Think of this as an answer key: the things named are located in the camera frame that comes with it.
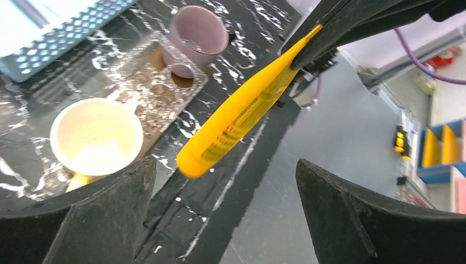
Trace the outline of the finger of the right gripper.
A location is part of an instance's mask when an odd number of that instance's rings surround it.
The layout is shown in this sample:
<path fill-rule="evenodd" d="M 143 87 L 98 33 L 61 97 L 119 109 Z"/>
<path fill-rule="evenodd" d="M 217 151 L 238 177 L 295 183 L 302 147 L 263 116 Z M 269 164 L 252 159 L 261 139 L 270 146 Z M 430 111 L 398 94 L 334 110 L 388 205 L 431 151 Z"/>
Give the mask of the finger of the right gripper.
<path fill-rule="evenodd" d="M 411 0 L 353 0 L 360 1 L 360 7 L 364 12 L 364 21 L 359 25 L 364 30 L 364 38 L 406 25 L 418 20 L 423 15 L 438 8 L 444 1 L 411 1 Z M 313 30 L 315 35 L 320 31 L 318 25 Z M 314 36 L 309 37 L 304 48 Z M 299 69 L 306 66 L 323 55 L 305 55 L 301 50 L 294 56 L 291 68 Z"/>
<path fill-rule="evenodd" d="M 301 52 L 305 55 L 324 55 L 340 46 L 364 39 L 359 28 L 364 21 L 360 1 L 320 1 L 290 33 L 281 47 L 284 54 L 318 25 L 320 31 Z"/>

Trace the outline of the purple translucent cup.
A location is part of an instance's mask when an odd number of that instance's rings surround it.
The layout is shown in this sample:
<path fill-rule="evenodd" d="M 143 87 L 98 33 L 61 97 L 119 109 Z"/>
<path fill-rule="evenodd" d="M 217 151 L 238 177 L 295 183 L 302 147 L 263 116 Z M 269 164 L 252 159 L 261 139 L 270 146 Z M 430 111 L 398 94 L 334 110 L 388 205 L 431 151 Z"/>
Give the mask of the purple translucent cup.
<path fill-rule="evenodd" d="M 177 11 L 167 39 L 204 73 L 230 43 L 230 35 L 221 19 L 196 5 Z"/>

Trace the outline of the cream yellow mug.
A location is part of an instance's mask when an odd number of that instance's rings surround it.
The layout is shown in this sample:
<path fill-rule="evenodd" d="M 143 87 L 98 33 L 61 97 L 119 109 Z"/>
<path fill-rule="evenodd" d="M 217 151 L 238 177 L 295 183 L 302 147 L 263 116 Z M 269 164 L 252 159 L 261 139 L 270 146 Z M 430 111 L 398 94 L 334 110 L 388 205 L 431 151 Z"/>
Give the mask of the cream yellow mug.
<path fill-rule="evenodd" d="M 49 140 L 57 160 L 74 174 L 68 191 L 118 172 L 136 159 L 143 145 L 138 105 L 134 98 L 125 103 L 90 98 L 58 114 Z"/>

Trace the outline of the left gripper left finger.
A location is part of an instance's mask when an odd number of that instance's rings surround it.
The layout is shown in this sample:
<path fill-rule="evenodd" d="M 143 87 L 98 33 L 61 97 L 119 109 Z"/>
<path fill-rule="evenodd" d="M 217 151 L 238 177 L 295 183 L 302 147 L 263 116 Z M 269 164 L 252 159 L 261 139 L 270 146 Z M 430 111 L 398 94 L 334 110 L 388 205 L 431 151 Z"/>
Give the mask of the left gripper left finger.
<path fill-rule="evenodd" d="M 1 263 L 131 263 L 140 244 L 157 161 L 21 210 L 1 210 Z"/>

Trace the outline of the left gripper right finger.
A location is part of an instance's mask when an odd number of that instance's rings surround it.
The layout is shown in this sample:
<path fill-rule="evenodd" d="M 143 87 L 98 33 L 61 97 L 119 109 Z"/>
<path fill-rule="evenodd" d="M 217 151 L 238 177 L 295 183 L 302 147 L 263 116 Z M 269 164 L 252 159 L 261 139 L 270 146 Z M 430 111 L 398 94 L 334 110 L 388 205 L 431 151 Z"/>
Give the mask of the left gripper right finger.
<path fill-rule="evenodd" d="M 301 159 L 296 183 L 319 263 L 465 263 L 465 215 L 379 194 Z"/>

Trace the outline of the clear plastic package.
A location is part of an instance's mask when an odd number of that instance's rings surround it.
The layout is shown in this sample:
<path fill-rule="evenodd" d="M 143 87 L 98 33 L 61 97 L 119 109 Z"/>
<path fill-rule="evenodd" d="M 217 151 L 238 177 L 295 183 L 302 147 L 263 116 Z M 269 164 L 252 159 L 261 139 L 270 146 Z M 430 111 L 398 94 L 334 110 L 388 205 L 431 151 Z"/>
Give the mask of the clear plastic package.
<path fill-rule="evenodd" d="M 122 103 L 137 98 L 135 113 L 144 136 L 155 139 L 202 90 L 211 74 L 155 31 L 106 71 L 111 81 L 107 97 Z"/>

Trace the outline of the yellow toothpaste tube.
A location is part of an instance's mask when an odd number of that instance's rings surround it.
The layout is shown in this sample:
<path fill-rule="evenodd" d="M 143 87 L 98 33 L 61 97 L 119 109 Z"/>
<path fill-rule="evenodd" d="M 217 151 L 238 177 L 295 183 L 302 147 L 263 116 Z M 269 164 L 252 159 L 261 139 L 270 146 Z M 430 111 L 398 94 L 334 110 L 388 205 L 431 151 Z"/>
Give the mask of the yellow toothpaste tube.
<path fill-rule="evenodd" d="M 317 25 L 279 58 L 239 87 L 201 126 L 176 158 L 179 171 L 199 178 L 221 160 L 266 114 L 296 76 L 291 63 L 322 29 Z"/>

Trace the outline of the brown wooden oval tray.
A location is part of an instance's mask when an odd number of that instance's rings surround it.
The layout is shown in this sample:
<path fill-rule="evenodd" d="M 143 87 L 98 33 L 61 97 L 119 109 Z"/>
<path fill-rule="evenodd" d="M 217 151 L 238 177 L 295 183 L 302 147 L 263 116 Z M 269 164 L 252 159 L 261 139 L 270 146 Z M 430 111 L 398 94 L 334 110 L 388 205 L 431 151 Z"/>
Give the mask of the brown wooden oval tray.
<path fill-rule="evenodd" d="M 143 127 L 143 144 L 137 160 L 146 155 L 171 123 L 203 89 L 213 75 L 209 67 L 192 79 L 173 74 L 162 59 L 164 48 L 150 48 L 121 65 L 112 75 L 105 96 L 120 103 L 137 97 L 135 114 Z"/>

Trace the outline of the light blue plastic basket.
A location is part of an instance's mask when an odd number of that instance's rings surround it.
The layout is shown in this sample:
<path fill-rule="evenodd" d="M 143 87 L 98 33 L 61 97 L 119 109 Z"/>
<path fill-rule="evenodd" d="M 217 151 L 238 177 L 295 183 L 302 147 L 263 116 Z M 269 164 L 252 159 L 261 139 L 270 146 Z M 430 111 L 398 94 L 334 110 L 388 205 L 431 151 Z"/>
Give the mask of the light blue plastic basket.
<path fill-rule="evenodd" d="M 134 1 L 1 1 L 1 73 L 24 82 Z"/>

